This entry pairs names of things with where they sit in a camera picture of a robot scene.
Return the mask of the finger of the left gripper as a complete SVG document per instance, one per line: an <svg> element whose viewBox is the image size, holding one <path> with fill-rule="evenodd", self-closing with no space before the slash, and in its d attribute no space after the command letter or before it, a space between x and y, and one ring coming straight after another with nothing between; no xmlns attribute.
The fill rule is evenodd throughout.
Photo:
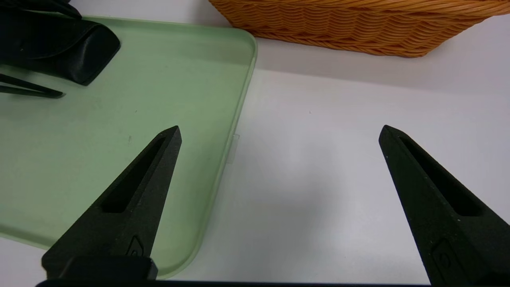
<svg viewBox="0 0 510 287"><path fill-rule="evenodd" d="M70 0L1 0L0 6L15 10L60 13L74 19L82 18Z"/></svg>

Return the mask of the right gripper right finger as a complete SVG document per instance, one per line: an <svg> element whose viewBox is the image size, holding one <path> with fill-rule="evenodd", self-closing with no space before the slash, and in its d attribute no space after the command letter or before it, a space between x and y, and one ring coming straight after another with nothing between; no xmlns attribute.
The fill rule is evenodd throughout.
<svg viewBox="0 0 510 287"><path fill-rule="evenodd" d="M406 133L379 145L431 285L508 287L508 223Z"/></svg>

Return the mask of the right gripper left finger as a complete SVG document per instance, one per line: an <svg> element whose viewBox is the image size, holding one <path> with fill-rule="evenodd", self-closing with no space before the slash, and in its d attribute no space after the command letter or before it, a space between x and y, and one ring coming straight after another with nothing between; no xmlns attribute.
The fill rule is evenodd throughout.
<svg viewBox="0 0 510 287"><path fill-rule="evenodd" d="M48 280L155 280L151 251L180 152L160 132L42 256Z"/></svg>

